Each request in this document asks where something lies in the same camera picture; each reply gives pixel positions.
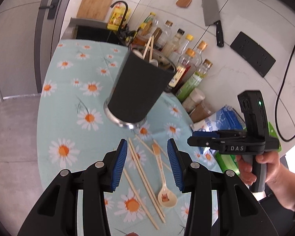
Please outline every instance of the door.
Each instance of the door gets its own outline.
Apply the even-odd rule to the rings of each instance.
[[[34,48],[35,79],[39,93],[42,90],[51,57],[60,39],[68,3],[69,0],[41,0],[41,9],[36,22]]]
[[[45,77],[52,48],[59,41],[68,2],[3,1],[0,6],[1,98],[41,92],[42,78]]]

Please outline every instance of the black power cable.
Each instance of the black power cable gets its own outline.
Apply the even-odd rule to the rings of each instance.
[[[280,95],[281,95],[281,92],[283,90],[283,87],[284,87],[284,83],[285,83],[285,79],[286,79],[286,76],[287,76],[287,72],[289,70],[289,66],[290,66],[290,63],[291,63],[291,60],[293,58],[293,55],[294,55],[294,52],[295,52],[295,45],[294,45],[294,48],[293,48],[293,51],[292,51],[292,54],[289,58],[289,63],[287,64],[287,67],[286,67],[286,71],[285,71],[285,74],[284,74],[284,77],[283,77],[283,81],[282,81],[282,85],[281,85],[281,88],[280,88],[280,91],[277,95],[277,101],[275,102],[275,110],[274,110],[274,118],[275,118],[275,126],[277,128],[277,132],[279,134],[279,136],[283,139],[284,142],[290,142],[291,140],[293,140],[295,138],[295,135],[292,136],[290,139],[285,139],[282,134],[280,133],[279,131],[279,126],[278,126],[278,123],[277,123],[277,106],[279,104],[279,100],[280,100]]]

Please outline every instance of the gray floor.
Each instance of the gray floor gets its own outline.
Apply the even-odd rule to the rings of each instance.
[[[12,236],[42,193],[36,151],[39,99],[0,103],[0,221]]]

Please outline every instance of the light blue tablecloth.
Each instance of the light blue tablecloth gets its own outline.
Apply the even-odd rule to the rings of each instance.
[[[165,151],[167,140],[173,137],[178,148],[188,152],[194,161],[210,170],[221,172],[211,153],[202,155],[198,148],[188,146],[186,141],[192,134],[189,127],[192,122],[180,102],[171,94],[161,95],[148,113],[147,122],[140,129],[130,131],[119,128],[106,118],[103,103],[110,94],[126,51],[126,47],[94,41],[65,40],[59,43],[46,75],[38,112],[37,153],[43,188],[49,185],[61,169],[68,168],[72,172],[85,170],[94,162],[102,160],[106,152],[116,149],[120,139],[128,140],[130,137],[157,194],[161,189],[161,180],[155,157],[135,138],[135,133],[149,146],[155,139]],[[170,166],[164,155],[162,159]],[[179,192],[172,173],[164,168],[167,186],[178,196],[178,203],[174,208],[164,208],[166,223],[163,224],[129,151],[125,168],[160,230],[155,229],[142,207],[137,204],[126,178],[122,176],[116,191],[105,194],[111,234],[183,234],[190,194]],[[214,222],[217,219],[215,191],[212,196]],[[83,235],[81,204],[82,198],[79,195],[79,235]]]

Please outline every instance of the wooden chopstick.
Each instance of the wooden chopstick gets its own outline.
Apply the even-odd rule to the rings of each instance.
[[[150,212],[148,211],[148,209],[146,208],[145,204],[143,203],[143,201],[142,201],[140,195],[139,195],[138,192],[136,191],[136,189],[135,189],[135,187],[134,187],[134,185],[133,185],[133,183],[132,183],[132,181],[131,181],[131,179],[130,179],[130,177],[129,177],[129,175],[128,175],[128,172],[126,171],[125,168],[123,169],[123,173],[124,173],[124,175],[126,176],[126,178],[127,178],[128,182],[129,182],[129,184],[130,184],[130,187],[131,187],[131,189],[132,189],[134,195],[135,195],[136,198],[138,199],[138,202],[140,203],[140,205],[141,205],[142,208],[144,209],[145,213],[146,213],[147,216],[149,217],[149,219],[150,219],[150,221],[152,222],[152,224],[155,226],[155,228],[156,228],[157,230],[159,230],[159,227],[157,226],[155,220],[153,219],[153,217],[151,216]]]
[[[159,148],[161,149],[161,151],[165,154],[165,156],[168,158],[167,153],[163,150],[163,148],[156,142],[155,139],[153,139],[154,143],[157,144],[159,146]]]
[[[136,164],[136,167],[138,168],[138,172],[139,172],[140,177],[141,177],[141,179],[143,181],[143,184],[144,184],[144,186],[145,186],[145,188],[146,188],[146,190],[147,190],[147,192],[148,192],[148,194],[150,196],[150,199],[152,200],[153,205],[154,205],[157,213],[159,214],[160,219],[163,221],[163,223],[165,223],[166,222],[165,219],[164,219],[165,213],[163,212],[163,210],[161,208],[161,205],[160,205],[159,201],[157,200],[157,198],[156,198],[156,196],[154,194],[154,191],[153,191],[153,189],[151,187],[151,184],[148,181],[148,178],[147,178],[147,176],[146,176],[146,174],[144,172],[142,164],[141,164],[137,154],[134,151],[135,149],[134,149],[134,145],[133,145],[133,142],[132,142],[131,138],[129,138],[129,149],[130,149],[132,158],[133,158],[133,160],[134,160],[134,162]]]
[[[152,40],[151,40],[150,60],[149,60],[149,62],[151,62],[151,60],[152,60],[153,46],[154,46],[154,35],[152,35]]]
[[[149,148],[149,146],[142,139],[140,139],[140,137],[137,134],[136,134],[136,138],[141,142],[142,145],[146,147],[146,149],[150,151],[151,154],[155,155],[154,152],[151,150],[151,148]],[[163,166],[171,172],[171,168],[169,168],[169,166],[165,162],[162,161],[162,163],[163,163]]]
[[[148,47],[150,45],[151,40],[152,40],[152,37],[150,37],[149,40],[148,40],[148,42],[147,42],[147,46],[145,47],[145,50],[144,50],[144,53],[143,53],[143,59],[145,58],[145,55],[148,52]]]

